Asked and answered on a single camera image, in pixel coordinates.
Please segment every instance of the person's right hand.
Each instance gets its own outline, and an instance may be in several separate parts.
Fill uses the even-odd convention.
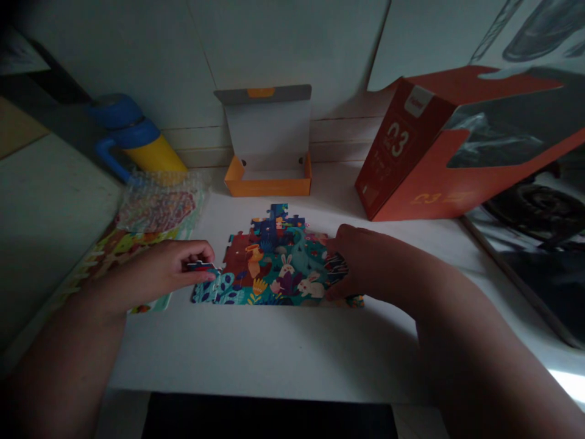
[[[421,301],[431,299],[456,278],[464,278],[456,268],[423,250],[348,224],[339,227],[327,249],[329,254],[340,253],[349,268],[348,275],[327,290],[328,300],[365,294],[414,317]]]

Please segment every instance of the blue handle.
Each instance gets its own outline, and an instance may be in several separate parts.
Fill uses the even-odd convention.
[[[130,178],[130,173],[110,154],[110,148],[115,144],[116,141],[112,139],[112,137],[104,137],[96,143],[96,152],[102,160],[105,161],[105,164],[108,165],[124,183],[126,183]]]

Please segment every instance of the partially assembled puzzle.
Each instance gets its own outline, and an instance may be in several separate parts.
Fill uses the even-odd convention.
[[[254,218],[248,234],[231,235],[223,269],[189,264],[216,275],[196,285],[193,303],[363,307],[362,296],[328,302],[325,291],[347,274],[339,254],[329,255],[327,235],[309,230],[304,218],[288,217],[288,204],[272,204],[268,218]]]

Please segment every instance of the white wall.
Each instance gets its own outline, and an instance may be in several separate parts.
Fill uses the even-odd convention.
[[[188,165],[230,157],[213,90],[302,83],[313,86],[311,149],[355,157],[388,106],[366,83],[389,3],[37,0],[16,26],[91,96],[133,96]]]

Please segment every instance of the orange packaging box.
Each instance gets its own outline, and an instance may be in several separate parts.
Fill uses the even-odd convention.
[[[465,66],[399,78],[355,187],[371,221],[455,218],[585,142],[583,78]]]
[[[224,182],[234,197],[311,193],[309,84],[216,90],[234,157]]]

